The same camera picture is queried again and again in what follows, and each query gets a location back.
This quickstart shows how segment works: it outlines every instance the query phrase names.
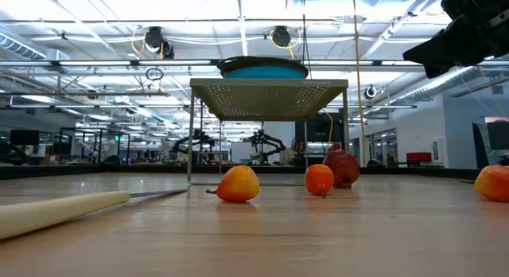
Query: perforated metal shelf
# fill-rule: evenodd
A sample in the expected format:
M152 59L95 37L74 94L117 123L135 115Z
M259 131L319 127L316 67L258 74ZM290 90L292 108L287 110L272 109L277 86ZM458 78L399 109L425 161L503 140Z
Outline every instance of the perforated metal shelf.
M348 80L191 79L191 89L223 121L304 121L348 87Z

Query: blue bowl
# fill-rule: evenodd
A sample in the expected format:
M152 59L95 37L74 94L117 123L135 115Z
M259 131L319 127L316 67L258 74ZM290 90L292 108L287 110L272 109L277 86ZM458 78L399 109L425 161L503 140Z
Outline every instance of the blue bowl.
M308 69L295 61L270 57L232 57L220 61L223 78L305 79Z
M305 74L280 66L253 66L224 73L224 78L305 79Z

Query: table surface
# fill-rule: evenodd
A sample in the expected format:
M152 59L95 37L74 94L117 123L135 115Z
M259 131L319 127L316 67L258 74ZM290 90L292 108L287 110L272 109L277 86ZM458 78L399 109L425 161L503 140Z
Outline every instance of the table surface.
M259 178L301 181L302 175ZM183 174L6 180L0 181L0 204L183 186ZM0 242L0 276L507 273L509 204L485 201L473 185L458 180L364 175L352 190L334 189L327 199L309 195L302 186L263 186L246 204L223 203L206 188L132 199Z

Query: wall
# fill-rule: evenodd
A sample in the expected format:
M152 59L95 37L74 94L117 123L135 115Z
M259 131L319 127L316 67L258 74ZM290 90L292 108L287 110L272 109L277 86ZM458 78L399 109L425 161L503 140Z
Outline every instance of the wall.
M503 88L504 94L501 96L494 96L491 89L484 89L473 95L450 97L466 87L457 87L444 93L447 152L452 168L477 168L472 123L483 124L484 117L509 116L509 84Z
M57 133L61 127L76 125L76 120L66 114L50 113L44 109L34 110L35 115L28 115L25 110L1 110L0 131L27 129Z
M396 129L398 134L398 161L406 162L407 152L432 152L433 141L445 140L445 117L442 95L433 97L429 102L415 103L415 109L397 109L390 113L388 120L368 120L364 135ZM351 128L350 139L359 138L360 126ZM363 145L360 145L361 157ZM444 166L448 166L447 153L444 155Z

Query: red beet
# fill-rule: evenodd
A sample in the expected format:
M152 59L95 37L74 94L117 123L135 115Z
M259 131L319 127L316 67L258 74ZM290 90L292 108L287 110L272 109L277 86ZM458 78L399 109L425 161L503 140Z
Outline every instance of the red beet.
M341 189L350 189L360 175L356 158L344 150L334 150L327 154L324 165L334 174L334 186Z

